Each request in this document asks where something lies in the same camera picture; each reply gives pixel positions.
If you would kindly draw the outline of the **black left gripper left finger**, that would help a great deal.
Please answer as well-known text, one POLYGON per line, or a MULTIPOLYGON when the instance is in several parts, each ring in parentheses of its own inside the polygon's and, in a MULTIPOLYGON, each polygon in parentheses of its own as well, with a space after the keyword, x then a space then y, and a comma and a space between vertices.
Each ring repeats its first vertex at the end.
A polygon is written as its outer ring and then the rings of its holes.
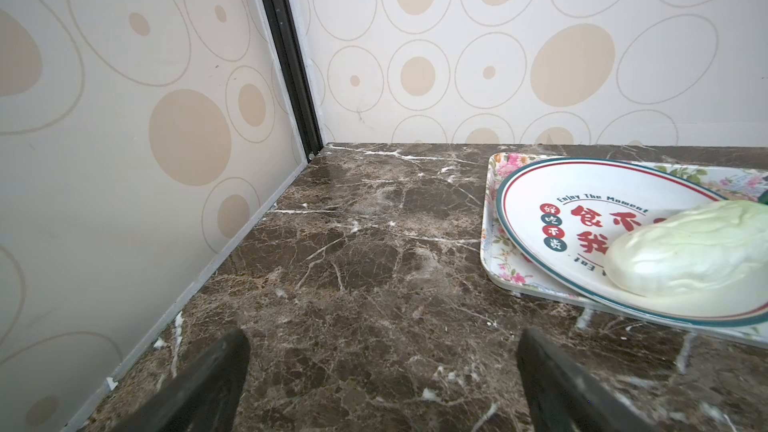
POLYGON ((230 431, 249 366, 244 331, 228 331, 115 431, 230 431))

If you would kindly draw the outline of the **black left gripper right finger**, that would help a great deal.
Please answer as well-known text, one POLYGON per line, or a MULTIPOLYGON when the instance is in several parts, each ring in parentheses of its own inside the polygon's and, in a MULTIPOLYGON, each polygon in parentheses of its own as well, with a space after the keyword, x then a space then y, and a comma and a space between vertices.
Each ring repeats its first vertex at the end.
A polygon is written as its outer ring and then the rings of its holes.
POLYGON ((536 431, 653 431, 543 332, 527 328, 516 351, 536 431))

